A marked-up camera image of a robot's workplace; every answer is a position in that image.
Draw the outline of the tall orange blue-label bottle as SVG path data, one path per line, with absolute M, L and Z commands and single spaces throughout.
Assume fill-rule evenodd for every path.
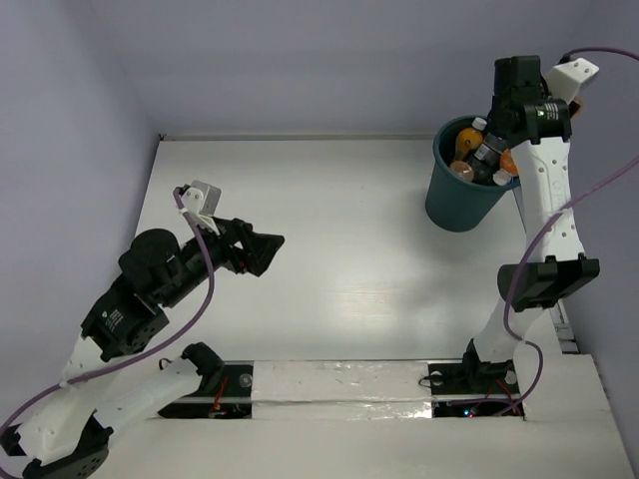
M 471 125 L 461 130 L 455 140 L 455 161 L 464 161 L 473 151 L 477 150 L 483 142 L 483 133 L 487 122 L 480 117 L 475 117 Z

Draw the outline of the clear orange-label bottle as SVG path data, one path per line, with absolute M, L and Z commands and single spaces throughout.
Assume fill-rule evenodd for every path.
M 583 108 L 583 101 L 581 98 L 576 97 L 569 104 L 569 112 L 570 117 L 574 117 L 580 114 L 581 109 Z M 508 174 L 511 178 L 516 178 L 519 176 L 516 164 L 512 158 L 511 151 L 506 150 L 500 158 L 500 170 L 505 174 Z

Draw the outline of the small clear dark-label bottle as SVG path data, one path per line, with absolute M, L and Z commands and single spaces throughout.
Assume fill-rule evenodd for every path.
M 479 148 L 471 155 L 469 164 L 473 171 L 473 181 L 487 185 L 499 168 L 501 155 L 507 142 L 500 137 L 487 134 Z

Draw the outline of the crushed clear plastic bottle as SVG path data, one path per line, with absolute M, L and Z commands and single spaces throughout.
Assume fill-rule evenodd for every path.
M 493 174 L 492 180 L 497 186 L 504 187 L 510 183 L 512 175 L 507 170 L 500 169 Z

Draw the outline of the small orange juice bottle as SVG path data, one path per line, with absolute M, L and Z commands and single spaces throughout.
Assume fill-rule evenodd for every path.
M 474 180 L 474 171 L 472 166 L 466 161 L 455 160 L 449 164 L 450 171 L 460 177 L 462 180 L 472 183 Z

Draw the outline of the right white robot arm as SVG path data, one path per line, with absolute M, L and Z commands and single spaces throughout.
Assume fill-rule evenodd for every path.
M 526 250 L 518 264 L 499 269 L 498 303 L 464 353 L 459 378 L 472 391 L 503 376 L 533 322 L 600 271 L 577 232 L 568 168 L 570 106 L 598 67 L 566 57 L 543 74 L 536 56 L 502 58 L 494 67 L 487 126 L 518 170 Z

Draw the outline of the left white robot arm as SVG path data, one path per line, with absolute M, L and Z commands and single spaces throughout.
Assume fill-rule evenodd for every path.
M 120 256 L 120 275 L 99 297 L 81 324 L 60 381 L 20 406 L 1 426 L 1 447 L 26 457 L 24 478 L 87 478 L 107 459 L 127 427 L 193 393 L 217 392 L 225 363 L 205 343 L 188 345 L 156 376 L 118 399 L 105 391 L 116 375 L 159 353 L 195 325 L 190 319 L 155 347 L 151 340 L 168 325 L 166 311 L 201 283 L 208 286 L 195 317 L 208 308 L 215 273 L 259 277 L 285 243 L 260 234 L 243 220 L 214 219 L 212 229 L 192 226 L 179 243 L 173 233 L 151 229 L 137 235 Z

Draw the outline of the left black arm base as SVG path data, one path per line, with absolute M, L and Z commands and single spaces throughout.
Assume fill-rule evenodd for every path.
M 213 392 L 197 391 L 158 412 L 164 419 L 250 419 L 254 363 L 232 361 Z

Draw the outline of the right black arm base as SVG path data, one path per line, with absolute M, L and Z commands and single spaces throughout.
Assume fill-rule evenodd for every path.
M 434 396 L 435 416 L 524 416 L 513 360 L 481 361 L 473 340 L 460 360 L 429 364 L 418 385 Z

